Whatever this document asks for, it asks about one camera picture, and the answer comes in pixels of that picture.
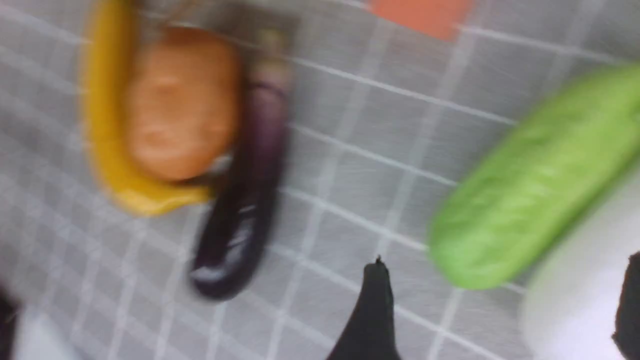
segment black object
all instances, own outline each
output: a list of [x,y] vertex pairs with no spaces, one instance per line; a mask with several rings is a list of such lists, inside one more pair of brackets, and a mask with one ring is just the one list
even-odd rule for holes
[[227,178],[200,235],[189,273],[204,296],[236,296],[255,272],[269,238],[287,145],[286,95],[254,82]]
[[18,322],[18,305],[0,286],[0,360],[12,359]]
[[364,268],[358,302],[327,360],[400,360],[394,330],[394,294],[380,257]]
[[640,360],[640,253],[629,258],[612,338],[627,360]]

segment eggplant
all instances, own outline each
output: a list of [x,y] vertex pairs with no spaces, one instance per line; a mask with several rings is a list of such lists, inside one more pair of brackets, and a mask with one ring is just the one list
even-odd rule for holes
[[356,306],[327,360],[400,360],[394,294],[389,270],[379,256],[365,266]]
[[203,226],[189,278],[212,300],[235,297],[255,273],[271,232],[287,150],[291,73],[279,33],[265,31],[250,69],[247,108],[226,185]]

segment tile grout line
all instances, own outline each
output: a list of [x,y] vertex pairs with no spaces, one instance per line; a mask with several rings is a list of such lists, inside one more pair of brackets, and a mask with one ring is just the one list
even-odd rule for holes
[[0,46],[0,61],[29,77],[33,76],[34,73],[41,72],[42,75],[38,79],[39,82],[50,86],[65,95],[75,95],[82,92],[80,87],[69,83],[57,74],[45,69],[37,62],[6,47]]
[[[440,321],[440,327],[444,330],[448,330],[453,323],[453,318],[456,316],[456,312],[458,310],[458,306],[460,305],[460,301],[462,300],[462,296],[464,295],[465,290],[456,288],[451,293],[449,300],[447,301],[447,307],[444,310],[444,314],[442,315],[442,319]],[[442,331],[439,331],[436,334],[435,339],[433,340],[431,346],[429,347],[429,352],[427,354],[426,360],[438,360],[438,355],[440,353],[440,349],[442,349],[442,344],[444,342],[444,334]]]
[[[456,45],[455,50],[451,54],[451,58],[449,59],[447,68],[440,80],[440,85],[438,86],[435,97],[445,101],[451,97],[467,68],[468,60],[474,50],[474,40],[475,38],[468,34],[464,34],[458,40],[458,45]],[[420,167],[419,162],[424,156],[431,132],[441,121],[442,112],[442,106],[430,104],[426,107],[422,123],[420,124],[420,130],[418,131],[418,137],[412,145],[408,158],[408,164],[412,168]],[[414,180],[415,174],[409,171],[404,171],[402,179],[400,180],[400,186],[396,192],[396,196],[394,197],[392,208],[390,209],[385,221],[385,227],[390,231],[393,231],[397,227],[397,223],[400,221],[400,214],[409,199]],[[384,236],[381,237],[378,241],[378,254],[385,257],[387,255],[389,245],[390,241]]]
[[432,172],[426,171],[426,170],[422,170],[420,168],[417,167],[413,167],[411,165],[405,164],[401,161],[397,161],[397,160],[393,160],[391,158],[388,158],[386,156],[382,156],[379,154],[376,154],[375,152],[369,151],[367,149],[363,149],[361,147],[355,146],[355,145],[351,145],[349,143],[343,142],[341,140],[332,138],[328,135],[322,134],[317,132],[316,130],[310,129],[306,126],[301,126],[301,125],[297,125],[297,124],[291,124],[289,125],[289,127],[301,134],[307,135],[311,138],[314,138],[316,140],[322,141],[322,142],[326,142],[326,143],[330,143],[332,145],[336,145],[337,147],[340,147],[342,150],[344,151],[348,151],[351,154],[357,154],[357,155],[361,155],[365,158],[369,158],[371,160],[374,161],[378,161],[380,163],[389,165],[391,167],[396,167],[398,169],[401,170],[406,170],[409,172],[412,172],[418,176],[422,176],[422,177],[426,177],[428,179],[437,181],[441,184],[444,185],[448,185],[448,186],[455,186],[457,184],[456,181],[447,179],[444,176],[440,176],[438,174],[434,174]]
[[[87,228],[87,232],[86,235],[87,237],[91,237],[92,233],[96,233],[99,234],[100,233],[100,229],[101,229],[101,225],[102,222],[98,221],[97,216],[96,216],[96,209],[99,203],[98,200],[98,194],[94,195],[92,197],[92,219],[88,225]],[[84,334],[81,333],[82,329],[82,324],[84,324],[84,320],[86,318],[86,314],[89,311],[89,307],[91,304],[91,301],[93,299],[93,296],[95,294],[94,292],[94,288],[95,288],[95,279],[96,276],[98,274],[98,271],[100,270],[100,257],[102,255],[102,248],[101,247],[97,247],[95,249],[95,251],[92,251],[90,253],[87,253],[87,270],[83,276],[83,280],[80,286],[80,298],[83,299],[83,301],[80,303],[79,309],[76,313],[76,317],[74,318],[74,323],[72,326],[72,331],[71,331],[71,339],[74,343],[79,343],[78,340],[81,339],[81,336],[84,336]]]
[[[35,72],[35,77],[37,80],[40,80],[40,78],[42,77],[42,73],[41,72]],[[38,84],[38,88],[36,88],[36,94],[38,92],[40,84]],[[16,86],[17,88],[17,94],[18,95],[22,95],[24,88],[21,86],[21,84],[18,84]],[[18,97],[12,97],[10,99],[10,102],[12,104],[15,105],[16,102],[18,102]],[[3,96],[3,102],[7,102],[9,103],[9,99],[7,99],[5,96]],[[18,117],[22,117],[22,114],[18,114],[17,111],[13,112],[14,115],[17,115]],[[13,198],[13,205],[14,206],[19,206],[20,208],[22,208],[24,210],[24,216],[25,218],[33,218],[32,214],[29,211],[29,203],[30,203],[30,198],[33,196],[34,191],[33,191],[33,178],[35,176],[37,176],[35,169],[38,165],[37,161],[36,161],[36,154],[37,152],[34,149],[27,149],[27,148],[22,148],[22,154],[23,156],[27,156],[28,160],[30,160],[30,163],[28,164],[28,167],[30,168],[31,173],[28,174],[28,179],[26,180],[28,182],[28,189],[26,191],[16,191],[16,195]],[[19,169],[24,169],[24,167],[22,166],[22,163],[19,165]],[[23,197],[23,204],[19,205],[19,194],[22,195]],[[38,209],[38,212],[43,211],[42,207],[40,206],[40,208]],[[33,257],[33,251],[35,249],[35,236],[37,235],[37,227],[35,229],[33,229],[33,227],[35,227],[35,225],[23,225],[23,229],[20,230],[21,233],[21,240],[20,241],[20,249],[23,251],[22,255],[19,259],[18,262],[16,264],[15,267],[15,271],[13,273],[13,277],[12,277],[12,285],[14,288],[19,288],[19,285],[22,284],[22,282],[24,280],[20,280],[18,279],[16,274],[20,274],[22,272],[24,272],[24,270],[19,271],[21,268],[24,268],[25,266],[28,266],[29,263],[29,259],[28,257]],[[40,299],[38,301],[39,306],[42,307],[44,305],[44,295],[46,295],[47,292],[47,287],[45,287],[45,292],[43,294],[40,295]]]
[[224,302],[216,308],[213,314],[213,321],[211,323],[211,329],[209,330],[209,338],[212,341],[207,342],[207,354],[205,359],[215,359],[220,347],[220,338],[222,335],[222,323],[225,321],[225,315],[227,313],[227,303]]
[[38,31],[41,35],[50,36],[56,34],[55,37],[69,44],[85,44],[88,42],[83,37],[6,4],[0,4],[0,17],[4,18],[5,21],[14,21],[25,25],[29,29]]
[[[391,24],[386,22],[385,20],[378,19],[376,21],[376,27],[374,28],[374,31],[367,45],[367,54],[363,57],[362,64],[360,66],[361,73],[373,75],[378,71],[382,55],[385,48],[387,47],[387,43],[389,38],[391,37],[392,30],[393,27],[391,26]],[[370,87],[363,83],[360,83],[358,85],[359,86],[356,86],[356,88],[353,89],[351,93],[348,107],[342,116],[340,126],[336,132],[336,138],[338,139],[346,139],[349,136],[350,132],[355,126],[356,121],[360,117],[362,108],[364,107]],[[336,153],[333,156],[328,156],[325,164],[323,165],[323,173],[325,175],[321,179],[321,184],[319,185],[318,189],[320,198],[322,199],[325,199],[329,196],[329,191],[333,183],[333,177],[335,176],[335,172],[337,171],[341,156],[342,151],[337,149]],[[324,208],[320,205],[320,203],[315,204],[307,222],[307,229],[305,231],[301,250],[293,270],[293,276],[291,277],[291,280],[289,281],[289,284],[287,285],[287,288],[285,290],[284,299],[280,307],[280,314],[273,328],[271,339],[269,341],[267,360],[275,360],[280,343],[280,338],[282,337],[282,331],[284,328],[284,318],[288,315],[289,308],[293,303],[294,296],[301,281],[302,271],[299,271],[299,266],[302,261],[306,260],[308,253],[314,246],[323,213]]]
[[[295,259],[296,255],[295,255],[295,251],[293,250],[289,250],[289,249],[284,249],[283,247],[279,246],[279,245],[272,245],[269,248],[270,250],[276,252],[279,255],[285,256],[287,258],[291,258],[291,259]],[[311,260],[305,260],[304,262],[302,262],[302,265],[307,269],[310,270],[312,272],[314,272],[317,275],[320,275],[322,277],[324,277],[325,279],[331,280],[332,282],[334,282],[335,284],[342,286],[343,288],[352,291],[354,293],[358,293],[360,291],[360,287],[358,284],[356,284],[355,282],[344,278],[343,276],[336,274],[335,272],[333,272],[332,270],[324,267],[323,265],[317,264]],[[455,335],[451,332],[449,332],[448,330],[442,329],[441,326],[439,326],[438,324],[433,323],[430,320],[427,320],[423,317],[421,317],[420,315],[417,315],[415,313],[413,313],[412,311],[409,311],[407,309],[405,309],[402,306],[398,306],[396,305],[394,307],[394,311],[401,317],[403,317],[404,319],[407,319],[413,323],[416,323],[419,326],[425,327],[429,330],[432,330],[434,332],[442,332],[443,336],[445,336],[446,338],[464,346],[467,347],[471,350],[474,350],[476,352],[478,352],[479,354],[482,354],[484,356],[486,356],[487,358],[491,359],[491,360],[504,360],[503,358],[501,358],[500,356],[490,352],[489,350],[465,339],[462,338],[461,336]]]
[[[188,215],[195,215],[192,211],[188,212]],[[200,216],[187,216],[188,221],[185,221],[182,229],[180,230],[180,243],[185,243],[188,234],[191,230],[195,230],[198,226],[198,222],[200,220]],[[186,264],[186,259],[188,258],[188,250],[181,249],[177,259],[173,262],[173,268],[171,270],[171,274],[169,275],[169,279],[167,280],[167,284],[165,286],[163,296],[161,299],[161,304],[164,307],[160,330],[158,332],[158,337],[156,341],[156,354],[155,360],[161,360],[164,352],[166,351],[166,344],[168,341],[168,337],[171,331],[171,326],[173,324],[173,319],[175,318],[175,306],[174,304],[168,304],[172,295],[176,293],[176,289],[178,288],[178,282],[180,281],[180,273],[182,270],[182,265]]]
[[[357,0],[324,0],[324,1],[337,2],[347,6],[361,8],[363,10],[367,9],[367,7],[364,4],[362,4],[360,1],[357,1]],[[494,40],[509,42],[517,45],[523,45],[523,46],[532,47],[535,49],[541,49],[545,51],[554,51],[558,53],[568,53],[570,51],[575,51],[575,54],[580,57],[597,60],[605,63],[619,63],[620,61],[624,61],[624,59],[619,59],[619,58],[616,58],[615,56],[611,56],[605,53],[585,50],[582,48],[572,49],[570,47],[564,46],[563,44],[556,44],[553,42],[547,42],[547,41],[538,40],[535,38],[523,37],[520,35],[504,33],[501,31],[484,29],[480,26],[468,26],[464,24],[459,24],[457,25],[457,28],[463,33],[473,33],[483,38],[490,38]]]
[[[6,9],[5,6],[0,8],[0,14],[6,15],[5,14],[6,11],[7,11],[7,9]],[[58,48],[59,44],[60,44],[60,42],[56,42],[56,44],[54,45],[53,51],[55,51]],[[12,108],[12,110],[11,110],[12,113],[14,115],[17,115],[17,112],[18,112],[17,111],[17,107],[8,105],[9,101],[7,101],[7,97],[11,97],[12,98],[11,103],[14,103],[14,104],[16,102],[18,102],[19,99],[17,97],[13,97],[10,94],[6,93],[4,90],[2,91],[2,94],[0,94],[0,97],[2,97],[3,102],[5,102],[5,101],[7,102],[7,107],[11,107]],[[68,149],[65,148],[65,152],[64,152],[64,155],[63,155],[63,161],[66,158],[67,151],[68,151]],[[55,229],[55,225],[56,225],[56,222],[58,221],[58,218],[54,217],[52,221],[53,221],[53,224],[51,224],[51,227]],[[47,281],[47,286],[45,287],[44,294],[42,295],[42,308],[43,309],[48,309],[48,307],[49,307],[49,305],[50,305],[50,303],[52,301],[51,298],[53,296],[54,285],[59,281],[61,269],[59,269],[57,267],[58,267],[58,265],[61,265],[61,261],[60,261],[60,264],[58,264],[58,262],[61,259],[61,256],[63,256],[63,253],[62,253],[61,249],[59,249],[59,248],[64,244],[65,243],[64,243],[63,239],[61,239],[61,241],[59,243],[55,243],[54,247],[53,247],[53,250],[52,250],[52,254],[50,254],[50,256],[49,256],[49,274],[50,274],[51,277]]]
[[116,317],[116,325],[114,330],[113,338],[111,339],[111,345],[109,346],[109,354],[107,356],[108,360],[117,360],[116,352],[120,350],[120,344],[122,342],[122,336],[126,331],[127,321],[129,320],[129,306],[131,305],[131,301],[136,289],[136,282],[138,281],[138,273],[135,270],[135,266],[133,262],[138,256],[138,251],[142,246],[144,241],[144,237],[147,235],[147,227],[146,222],[148,220],[134,220],[134,240],[127,247],[127,252],[122,260],[122,275],[125,277],[126,270],[128,269],[132,272],[130,277],[127,277],[127,282],[125,283],[125,288],[120,295],[120,301],[117,307],[117,317]]
[[551,69],[542,86],[543,95],[554,92],[564,83],[573,63],[573,59],[570,57],[580,51],[579,47],[588,36],[591,24],[606,2],[607,0],[582,0],[578,13],[574,16],[564,39],[564,45],[568,47],[568,51],[555,55]]

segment gray tile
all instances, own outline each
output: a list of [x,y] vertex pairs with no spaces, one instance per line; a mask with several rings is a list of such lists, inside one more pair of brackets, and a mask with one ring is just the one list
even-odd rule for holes
[[243,358],[235,355],[222,346],[218,346],[218,351],[216,351],[216,360],[243,360]]
[[27,104],[33,104],[37,102],[40,91],[44,87],[42,82],[40,81],[40,73],[36,71],[21,72],[21,74],[16,78],[18,82],[15,85],[15,88],[9,89],[9,93]]
[[352,153],[342,156],[336,171],[329,200],[368,220],[384,223],[402,171]]
[[160,290],[164,289],[178,259],[154,247],[149,239],[140,245],[136,256],[136,267],[140,274]]
[[186,229],[189,219],[198,218],[198,211],[193,206],[184,206],[179,209],[149,219],[149,227],[154,236],[178,246],[191,244],[196,236],[196,229]]
[[52,51],[47,69],[72,85],[79,85],[79,63],[82,46],[68,42],[58,42]]
[[29,15],[42,19],[52,25],[60,25],[61,18],[67,11],[64,1],[13,0],[12,7]]
[[82,286],[83,282],[83,275],[77,274],[75,271],[66,266],[59,267],[57,271],[60,271],[60,282],[62,284],[70,289],[73,289],[73,291],[76,293],[80,292],[80,287]]
[[274,320],[244,300],[227,303],[222,331],[260,356],[266,356]]
[[304,337],[300,331],[284,327],[278,346],[277,359],[325,360],[331,348]]
[[321,184],[321,174],[330,148],[326,142],[297,131],[292,131],[291,135],[284,184],[315,195]]
[[50,281],[49,273],[45,268],[47,264],[32,259],[27,261],[27,266],[21,269],[20,279],[35,291],[38,298],[44,296],[47,290],[47,283]]
[[73,201],[70,212],[71,224],[76,226],[82,232],[89,231],[89,225],[93,218],[92,205],[90,200],[80,197]]
[[98,234],[98,241],[116,257],[122,258],[133,241],[133,229],[130,224],[104,222]]
[[52,38],[50,35],[43,34],[32,27],[25,26],[20,41],[20,55],[27,60],[35,62],[44,69],[52,56],[57,41],[59,40]]
[[479,38],[452,101],[518,119],[540,98],[554,56],[541,49]]
[[65,135],[58,134],[44,134],[40,137],[40,143],[38,144],[38,151],[49,164],[53,164],[57,168],[62,168],[62,161],[64,159],[67,147],[61,143],[66,138]]
[[203,322],[209,323],[213,321],[217,303],[211,302],[196,293],[184,272],[180,275],[178,286],[173,294],[173,301],[179,306],[180,311],[189,311]]
[[76,95],[64,94],[58,89],[43,86],[40,89],[35,107],[71,131],[74,126],[78,125],[81,118],[78,114],[80,109],[78,98]]
[[327,135],[335,135],[355,82],[325,71],[298,65],[296,89],[292,95],[295,124]]
[[403,359],[425,359],[431,348],[435,333],[432,330],[418,325],[397,313],[396,323],[396,347]]
[[167,341],[189,360],[204,360],[207,357],[209,337],[180,318],[173,319]]
[[337,339],[358,294],[308,270],[302,275],[290,314],[330,338]]
[[373,88],[348,142],[408,162],[428,103]]
[[86,151],[69,150],[65,158],[64,171],[76,180],[80,188],[89,193],[97,192],[97,184],[93,179]]
[[129,331],[122,335],[118,358],[122,360],[153,359],[155,351],[147,344],[135,338]]
[[163,307],[160,299],[151,299],[139,286],[133,291],[129,304],[129,316],[152,331],[159,331]]
[[63,261],[65,267],[73,270],[77,275],[84,276],[89,254],[86,249],[80,247],[77,243],[67,241]]
[[114,273],[112,269],[101,263],[98,267],[98,272],[95,274],[93,285],[97,292],[112,303],[117,304],[120,301],[125,280],[120,274]]
[[385,262],[396,304],[438,323],[453,288],[425,253],[393,242]]
[[609,1],[591,25],[584,47],[589,50],[634,59],[640,56],[640,3]]
[[310,3],[303,19],[299,56],[352,74],[367,54],[376,17],[362,9],[335,3]]
[[438,353],[439,360],[489,360],[473,350],[445,339]]
[[295,266],[294,261],[267,251],[248,289],[271,305],[280,307]]
[[68,317],[61,311],[53,311],[50,309],[47,310],[47,316],[51,318],[56,328],[60,330],[60,334],[67,338],[71,338],[71,332],[74,326],[73,318]]
[[55,311],[60,311],[70,319],[76,317],[80,306],[79,292],[58,285],[53,293],[52,306]]
[[115,318],[106,316],[95,307],[90,306],[84,318],[82,329],[88,332],[101,345],[108,347],[113,339]]
[[453,187],[422,176],[416,176],[396,231],[422,243],[427,237],[431,218]]
[[18,266],[20,259],[20,251],[12,243],[0,243],[0,279],[3,283],[8,283],[11,279],[13,272]]
[[311,208],[311,203],[307,201],[280,193],[280,204],[273,225],[271,242],[294,251],[300,250]]
[[484,27],[537,40],[564,42],[580,4],[579,0],[493,1]]
[[505,359],[528,359],[518,329],[522,296],[507,289],[466,291],[451,331]]
[[361,283],[362,268],[375,259],[379,238],[379,234],[325,212],[308,257],[353,282]]
[[89,13],[93,10],[94,4],[93,0],[73,0],[73,6],[67,4],[60,27],[73,34],[84,36],[88,19],[90,19]]
[[452,43],[396,26],[382,57],[376,80],[425,95],[435,95]]
[[422,168],[460,181],[509,133],[511,126],[457,110],[445,110],[431,132]]
[[610,64],[602,63],[600,61],[581,58],[578,56],[574,57],[570,61],[572,63],[569,66],[568,73],[564,79],[566,82],[574,81],[600,69],[605,69],[613,66]]
[[64,240],[48,225],[38,224],[34,241],[42,250],[51,254],[56,248],[56,245]]
[[0,38],[0,46],[11,51],[12,53],[19,53],[20,44],[22,43],[22,33],[26,32],[25,26],[22,24],[7,20],[0,24],[0,31],[2,31],[2,38]]

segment orange object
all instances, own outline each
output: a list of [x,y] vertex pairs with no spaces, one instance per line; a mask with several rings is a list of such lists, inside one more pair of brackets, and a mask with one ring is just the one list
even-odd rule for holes
[[453,41],[472,0],[373,0],[372,12],[429,36]]

